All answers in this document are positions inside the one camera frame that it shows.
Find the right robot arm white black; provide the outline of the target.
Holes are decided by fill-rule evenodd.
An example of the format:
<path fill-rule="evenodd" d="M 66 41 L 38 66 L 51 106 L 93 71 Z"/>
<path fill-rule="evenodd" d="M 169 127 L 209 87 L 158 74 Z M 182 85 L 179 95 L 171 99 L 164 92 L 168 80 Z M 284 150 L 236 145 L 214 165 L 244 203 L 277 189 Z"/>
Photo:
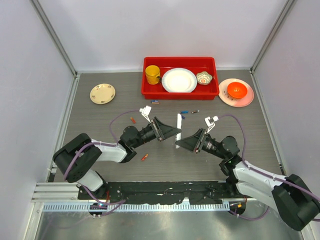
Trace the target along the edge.
<path fill-rule="evenodd" d="M 301 231 L 320 213 L 320 199 L 297 175 L 278 175 L 255 167 L 240 155 L 233 136 L 216 141 L 201 128 L 175 144 L 190 152 L 204 151 L 221 159 L 219 167 L 227 176 L 226 193 L 252 197 L 276 211 L 293 230 Z"/>

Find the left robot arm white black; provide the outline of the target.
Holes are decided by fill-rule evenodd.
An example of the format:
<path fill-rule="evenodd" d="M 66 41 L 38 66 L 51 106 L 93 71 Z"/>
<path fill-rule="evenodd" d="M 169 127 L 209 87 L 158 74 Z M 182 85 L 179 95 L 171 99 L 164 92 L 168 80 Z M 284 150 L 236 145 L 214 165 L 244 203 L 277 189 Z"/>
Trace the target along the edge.
<path fill-rule="evenodd" d="M 180 133 L 180 127 L 164 124 L 154 117 L 141 130 L 133 125 L 126 127 L 117 143 L 97 141 L 81 133 L 59 149 L 52 159 L 63 173 L 65 181 L 85 186 L 93 198 L 100 200 L 106 195 L 107 188 L 104 179 L 92 169 L 97 161 L 127 163 L 137 155 L 136 148 L 153 140 L 164 141 Z"/>

